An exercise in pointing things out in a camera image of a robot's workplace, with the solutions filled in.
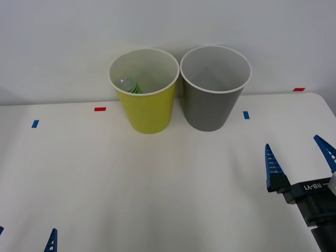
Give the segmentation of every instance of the white table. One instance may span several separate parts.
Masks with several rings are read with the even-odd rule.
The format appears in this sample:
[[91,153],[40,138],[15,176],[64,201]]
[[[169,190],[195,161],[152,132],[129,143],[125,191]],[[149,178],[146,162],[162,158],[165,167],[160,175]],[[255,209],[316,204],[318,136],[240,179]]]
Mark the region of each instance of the white table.
[[0,251],[42,252],[52,228],[59,252],[319,251],[297,206],[267,192],[264,150],[292,184],[330,177],[313,136],[336,146],[335,129],[313,93],[241,96],[215,132],[176,101],[154,135],[120,102],[0,107]]

